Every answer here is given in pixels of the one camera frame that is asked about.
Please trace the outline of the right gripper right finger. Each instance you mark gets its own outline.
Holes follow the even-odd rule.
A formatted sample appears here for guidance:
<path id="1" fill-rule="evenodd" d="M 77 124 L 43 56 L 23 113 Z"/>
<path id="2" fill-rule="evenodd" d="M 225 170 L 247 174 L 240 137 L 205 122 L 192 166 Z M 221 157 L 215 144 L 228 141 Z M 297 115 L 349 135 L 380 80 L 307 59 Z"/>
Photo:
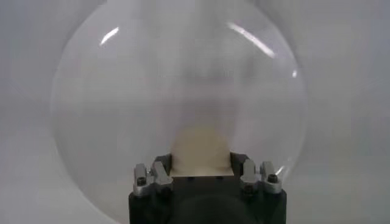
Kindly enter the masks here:
<path id="1" fill-rule="evenodd" d="M 282 192 L 282 181 L 271 161 L 263 161 L 257 171 L 256 164 L 247 155 L 231 152 L 230 165 L 234 176 L 239 178 L 240 188 L 245 194 L 254 195 L 260 189 L 267 194 Z"/>

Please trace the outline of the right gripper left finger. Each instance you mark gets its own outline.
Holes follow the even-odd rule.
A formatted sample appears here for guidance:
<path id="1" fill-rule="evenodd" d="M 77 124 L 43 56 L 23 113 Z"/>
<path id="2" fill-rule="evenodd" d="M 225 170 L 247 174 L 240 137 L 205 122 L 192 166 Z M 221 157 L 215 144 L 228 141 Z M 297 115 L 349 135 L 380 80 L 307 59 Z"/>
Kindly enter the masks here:
<path id="1" fill-rule="evenodd" d="M 140 163 L 133 169 L 133 195 L 147 197 L 153 192 L 170 194 L 173 191 L 173 177 L 170 176 L 172 165 L 171 154 L 158 156 L 151 165 L 150 171 Z"/>

